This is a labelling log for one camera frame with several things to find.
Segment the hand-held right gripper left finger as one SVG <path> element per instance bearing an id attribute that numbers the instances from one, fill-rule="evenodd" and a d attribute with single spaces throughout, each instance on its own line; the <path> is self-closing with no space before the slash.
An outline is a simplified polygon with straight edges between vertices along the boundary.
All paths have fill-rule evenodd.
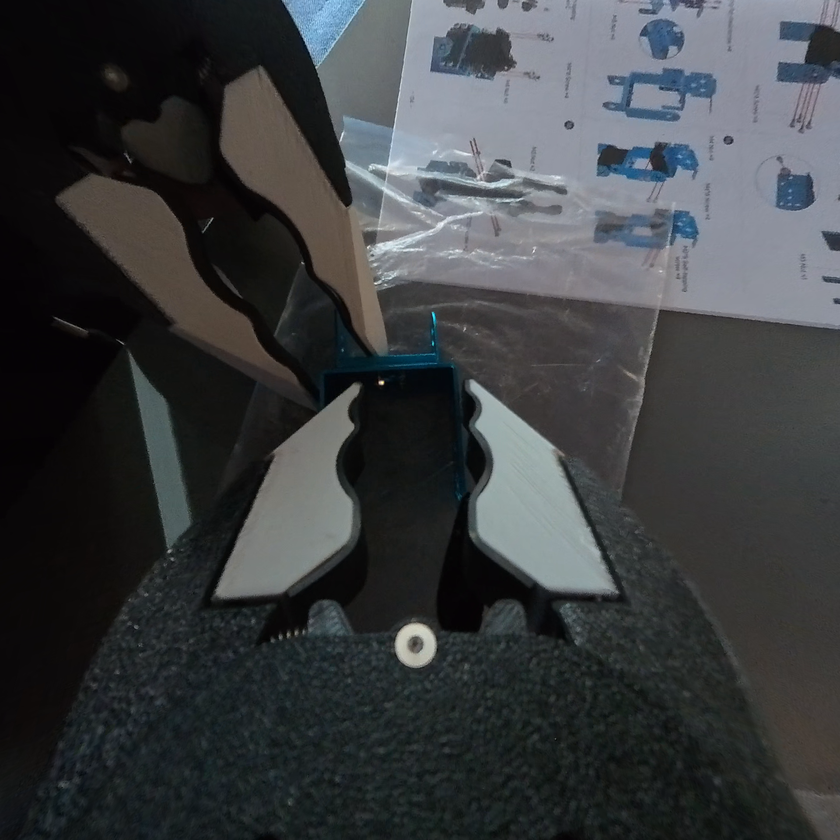
<path id="1" fill-rule="evenodd" d="M 211 603 L 299 595 L 357 548 L 361 505 L 343 460 L 362 393 L 351 384 L 270 454 Z"/>

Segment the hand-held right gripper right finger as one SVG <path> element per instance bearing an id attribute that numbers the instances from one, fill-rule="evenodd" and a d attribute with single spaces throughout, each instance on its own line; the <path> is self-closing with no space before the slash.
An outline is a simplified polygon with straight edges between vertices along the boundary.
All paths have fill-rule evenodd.
<path id="1" fill-rule="evenodd" d="M 464 384 L 468 534 L 479 555 L 553 599 L 621 589 L 561 452 L 477 380 Z"/>

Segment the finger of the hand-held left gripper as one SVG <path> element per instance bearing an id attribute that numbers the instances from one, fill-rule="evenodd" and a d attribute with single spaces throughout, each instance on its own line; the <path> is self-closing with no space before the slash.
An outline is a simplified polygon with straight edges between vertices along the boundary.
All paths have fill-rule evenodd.
<path id="1" fill-rule="evenodd" d="M 257 308 L 216 271 L 195 225 L 151 189 L 89 174 L 56 196 L 62 211 L 203 352 L 315 408 L 310 375 L 274 338 Z"/>
<path id="2" fill-rule="evenodd" d="M 332 295 L 357 343 L 386 353 L 360 219 L 334 189 L 264 67 L 225 86 L 220 123 L 220 151 L 238 180 L 299 237 L 309 276 Z"/>

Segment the clear plastic bag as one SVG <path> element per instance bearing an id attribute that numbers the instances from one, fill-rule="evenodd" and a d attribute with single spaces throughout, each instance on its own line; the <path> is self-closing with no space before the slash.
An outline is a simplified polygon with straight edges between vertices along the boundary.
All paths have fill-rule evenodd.
<path id="1" fill-rule="evenodd" d="M 621 491 L 676 210 L 349 117 L 340 143 L 391 352 L 442 354 Z"/>

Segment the blue metal bracket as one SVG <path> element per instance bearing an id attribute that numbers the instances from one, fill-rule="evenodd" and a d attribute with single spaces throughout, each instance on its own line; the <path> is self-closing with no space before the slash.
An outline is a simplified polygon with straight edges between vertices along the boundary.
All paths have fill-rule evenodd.
<path id="1" fill-rule="evenodd" d="M 446 428 L 452 444 L 454 492 L 461 501 L 468 492 L 462 380 L 456 364 L 444 359 L 438 344 L 436 313 L 430 314 L 429 350 L 422 353 L 367 355 L 352 332 L 335 315 L 333 362 L 319 377 L 319 408 L 324 408 L 355 382 L 401 400 L 421 394 L 441 395 L 444 408 L 435 416 Z"/>

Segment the white assembly instruction booklet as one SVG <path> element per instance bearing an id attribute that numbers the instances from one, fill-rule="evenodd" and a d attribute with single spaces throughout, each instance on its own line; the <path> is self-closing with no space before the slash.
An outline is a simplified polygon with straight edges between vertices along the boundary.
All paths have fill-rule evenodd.
<path id="1" fill-rule="evenodd" d="M 412 2 L 388 270 L 838 327 L 838 2 Z"/>

